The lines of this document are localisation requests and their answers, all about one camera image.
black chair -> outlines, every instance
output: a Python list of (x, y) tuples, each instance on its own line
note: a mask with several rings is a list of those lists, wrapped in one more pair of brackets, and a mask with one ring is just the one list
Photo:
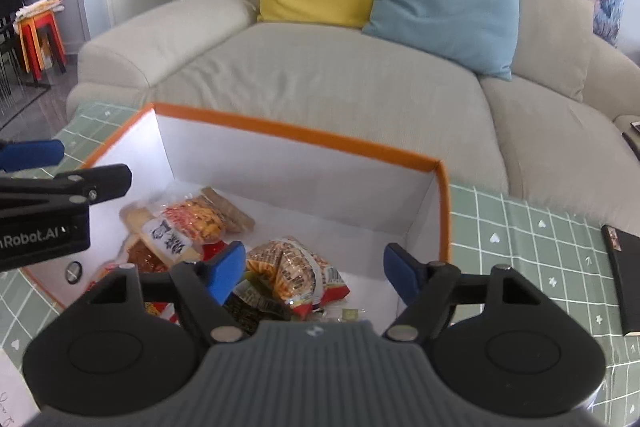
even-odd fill
[(16, 76), (19, 77), (20, 69), (19, 57), (22, 57), (20, 39), (14, 31), (15, 13), (24, 6), (24, 0), (0, 0), (0, 36), (4, 39), (0, 41), (0, 70), (6, 78), (4, 70), (4, 55), (9, 55), (12, 68)]

robot.ai logo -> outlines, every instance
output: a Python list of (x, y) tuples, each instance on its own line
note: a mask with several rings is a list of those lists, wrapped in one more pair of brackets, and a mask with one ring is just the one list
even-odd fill
[(65, 233), (65, 227), (53, 227), (51, 229), (36, 230), (31, 233), (20, 233), (18, 235), (5, 235), (0, 239), (0, 250), (5, 248), (22, 247), (32, 243), (44, 243), (51, 239), (60, 237), (60, 233)]

sofa armrest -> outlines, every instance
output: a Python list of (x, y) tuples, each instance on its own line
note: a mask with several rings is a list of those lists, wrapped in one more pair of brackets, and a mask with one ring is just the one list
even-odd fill
[(640, 68), (594, 35), (582, 99), (611, 121), (624, 114), (640, 114)]
[(246, 0), (177, 0), (91, 40), (78, 81), (146, 89), (255, 23)]

paper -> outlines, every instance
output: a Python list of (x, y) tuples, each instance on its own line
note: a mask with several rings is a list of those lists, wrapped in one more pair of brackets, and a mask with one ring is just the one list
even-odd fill
[(0, 427), (21, 427), (39, 412), (24, 378), (0, 349)]

light blue pillow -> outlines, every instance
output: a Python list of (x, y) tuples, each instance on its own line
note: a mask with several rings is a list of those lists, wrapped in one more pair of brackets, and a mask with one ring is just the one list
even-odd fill
[(511, 80), (520, 0), (374, 0), (363, 31)]

